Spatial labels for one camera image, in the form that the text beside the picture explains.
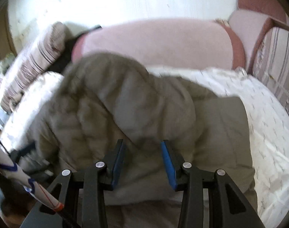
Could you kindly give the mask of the olive quilted hooded jacket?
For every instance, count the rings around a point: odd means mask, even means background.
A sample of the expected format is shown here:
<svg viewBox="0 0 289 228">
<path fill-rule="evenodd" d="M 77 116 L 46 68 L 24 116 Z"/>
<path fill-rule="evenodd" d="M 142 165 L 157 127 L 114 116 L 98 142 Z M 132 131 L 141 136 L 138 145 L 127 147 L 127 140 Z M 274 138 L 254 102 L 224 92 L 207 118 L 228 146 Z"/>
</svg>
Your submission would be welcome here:
<svg viewBox="0 0 289 228">
<path fill-rule="evenodd" d="M 182 194 L 169 185 L 161 142 L 199 169 L 224 169 L 257 207 L 249 125 L 239 97 L 175 76 L 154 76 L 137 61 L 105 52 L 67 67 L 28 128 L 40 158 L 79 171 L 119 139 L 128 149 L 119 184 L 105 193 L 109 227 L 176 227 Z"/>
</svg>

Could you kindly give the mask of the white leaf-print bed sheet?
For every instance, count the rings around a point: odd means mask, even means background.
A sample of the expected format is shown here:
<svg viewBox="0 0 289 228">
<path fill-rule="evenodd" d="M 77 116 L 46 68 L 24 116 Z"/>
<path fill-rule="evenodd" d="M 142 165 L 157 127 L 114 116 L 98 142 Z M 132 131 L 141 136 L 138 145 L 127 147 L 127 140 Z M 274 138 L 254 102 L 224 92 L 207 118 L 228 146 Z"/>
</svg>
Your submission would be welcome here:
<svg viewBox="0 0 289 228">
<path fill-rule="evenodd" d="M 258 215 L 265 227 L 277 227 L 289 211 L 289 116 L 276 97 L 242 68 L 191 70 L 153 66 L 147 70 L 159 77 L 182 77 L 219 96 L 240 97 L 249 121 Z M 26 129 L 62 79 L 61 74 L 47 72 L 31 84 L 0 135 L 8 151 L 17 149 Z"/>
</svg>

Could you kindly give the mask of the black garment behind pillows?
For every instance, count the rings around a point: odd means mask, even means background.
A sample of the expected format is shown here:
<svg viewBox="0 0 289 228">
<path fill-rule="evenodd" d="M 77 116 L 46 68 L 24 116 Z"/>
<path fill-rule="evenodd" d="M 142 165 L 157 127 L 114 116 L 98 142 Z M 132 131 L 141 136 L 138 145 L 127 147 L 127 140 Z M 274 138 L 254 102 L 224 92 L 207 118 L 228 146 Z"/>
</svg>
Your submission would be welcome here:
<svg viewBox="0 0 289 228">
<path fill-rule="evenodd" d="M 71 62 L 72 51 L 78 39 L 89 32 L 99 30 L 99 29 L 102 29 L 102 26 L 96 25 L 93 28 L 90 28 L 89 30 L 79 33 L 77 36 L 74 36 L 72 39 L 67 40 L 65 42 L 65 49 L 63 50 L 61 55 L 58 57 L 58 59 L 52 65 L 49 66 L 46 72 L 55 72 L 55 73 L 62 74 L 66 66 Z"/>
</svg>

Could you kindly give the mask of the small striped floral pillow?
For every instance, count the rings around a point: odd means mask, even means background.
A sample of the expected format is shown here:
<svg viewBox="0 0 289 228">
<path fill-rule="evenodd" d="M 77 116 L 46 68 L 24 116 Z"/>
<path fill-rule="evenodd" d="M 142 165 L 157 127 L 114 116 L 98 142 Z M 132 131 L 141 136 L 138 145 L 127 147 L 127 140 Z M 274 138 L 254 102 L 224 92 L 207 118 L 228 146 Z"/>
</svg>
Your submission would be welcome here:
<svg viewBox="0 0 289 228">
<path fill-rule="evenodd" d="M 66 32 L 67 26 L 56 22 L 18 54 L 0 86 L 0 106 L 5 112 L 11 112 L 10 100 L 59 58 L 65 49 Z"/>
</svg>

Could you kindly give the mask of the large striped floral cushion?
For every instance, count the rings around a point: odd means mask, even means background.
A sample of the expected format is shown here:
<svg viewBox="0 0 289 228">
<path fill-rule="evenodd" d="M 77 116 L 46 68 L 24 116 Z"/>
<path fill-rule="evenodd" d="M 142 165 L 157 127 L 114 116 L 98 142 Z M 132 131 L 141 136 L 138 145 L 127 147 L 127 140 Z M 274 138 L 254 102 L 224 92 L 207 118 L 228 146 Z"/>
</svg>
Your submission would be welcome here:
<svg viewBox="0 0 289 228">
<path fill-rule="evenodd" d="M 278 99 L 289 116 L 289 31 L 273 27 L 260 44 L 253 76 Z"/>
</svg>

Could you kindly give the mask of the pink bolster with red ends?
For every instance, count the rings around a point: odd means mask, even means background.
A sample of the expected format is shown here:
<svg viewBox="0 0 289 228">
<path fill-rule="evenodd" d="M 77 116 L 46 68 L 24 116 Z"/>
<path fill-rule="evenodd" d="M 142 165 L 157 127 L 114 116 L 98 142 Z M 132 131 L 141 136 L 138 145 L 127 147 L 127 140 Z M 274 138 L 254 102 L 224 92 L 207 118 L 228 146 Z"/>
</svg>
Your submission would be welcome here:
<svg viewBox="0 0 289 228">
<path fill-rule="evenodd" d="M 203 70 L 245 67 L 245 52 L 230 27 L 190 18 L 153 19 L 104 27 L 81 36 L 72 61 L 107 51 L 134 58 L 145 66 Z"/>
</svg>

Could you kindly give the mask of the pink red-edged square cushion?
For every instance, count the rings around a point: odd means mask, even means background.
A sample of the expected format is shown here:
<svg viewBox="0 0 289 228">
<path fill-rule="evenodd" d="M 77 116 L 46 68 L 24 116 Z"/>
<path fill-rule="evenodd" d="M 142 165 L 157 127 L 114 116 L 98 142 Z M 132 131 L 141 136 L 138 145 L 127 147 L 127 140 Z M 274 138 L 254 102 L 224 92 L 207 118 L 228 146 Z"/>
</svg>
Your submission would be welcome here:
<svg viewBox="0 0 289 228">
<path fill-rule="evenodd" d="M 267 32 L 274 26 L 273 19 L 250 10 L 236 10 L 229 18 L 229 26 L 243 44 L 245 70 L 251 74 L 258 48 Z"/>
</svg>

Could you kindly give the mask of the upper pink red cushion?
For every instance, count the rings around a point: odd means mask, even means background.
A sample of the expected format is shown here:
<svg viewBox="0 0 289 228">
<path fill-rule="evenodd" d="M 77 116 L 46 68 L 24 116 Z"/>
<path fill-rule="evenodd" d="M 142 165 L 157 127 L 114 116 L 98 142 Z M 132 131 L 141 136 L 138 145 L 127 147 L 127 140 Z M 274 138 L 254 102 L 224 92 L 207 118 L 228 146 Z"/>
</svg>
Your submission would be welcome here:
<svg viewBox="0 0 289 228">
<path fill-rule="evenodd" d="M 238 0 L 238 8 L 269 15 L 287 23 L 287 15 L 277 0 Z"/>
</svg>

